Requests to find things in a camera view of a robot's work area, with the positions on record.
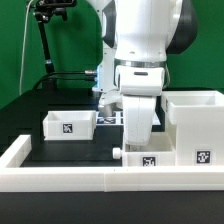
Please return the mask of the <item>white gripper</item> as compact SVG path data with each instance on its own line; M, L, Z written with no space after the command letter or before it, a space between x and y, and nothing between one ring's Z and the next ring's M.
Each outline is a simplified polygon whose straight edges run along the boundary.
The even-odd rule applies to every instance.
M150 140L156 98L162 93L164 69L118 66L116 77L122 96L124 141L145 146Z

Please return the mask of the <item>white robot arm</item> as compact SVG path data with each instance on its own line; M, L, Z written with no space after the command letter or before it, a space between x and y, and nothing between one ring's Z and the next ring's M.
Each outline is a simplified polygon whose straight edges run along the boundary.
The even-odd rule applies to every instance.
M156 99L169 84L167 56L185 51L197 36L192 0L86 0L96 11L103 41L97 67L104 116L123 109L124 142L149 142Z

